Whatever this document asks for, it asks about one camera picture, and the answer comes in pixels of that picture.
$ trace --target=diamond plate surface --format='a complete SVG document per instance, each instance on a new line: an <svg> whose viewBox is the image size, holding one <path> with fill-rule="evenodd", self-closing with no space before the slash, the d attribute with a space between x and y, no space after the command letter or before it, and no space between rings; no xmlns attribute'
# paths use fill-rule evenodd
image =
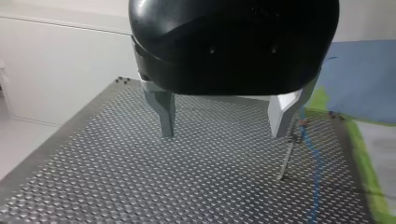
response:
<svg viewBox="0 0 396 224"><path fill-rule="evenodd" d="M331 123L310 119L320 150L318 223L371 223ZM0 220L34 222L307 223L315 160L301 144L286 179L287 139L265 108L178 96L176 133L161 138L142 91L128 88L55 148L0 207Z"/></svg>

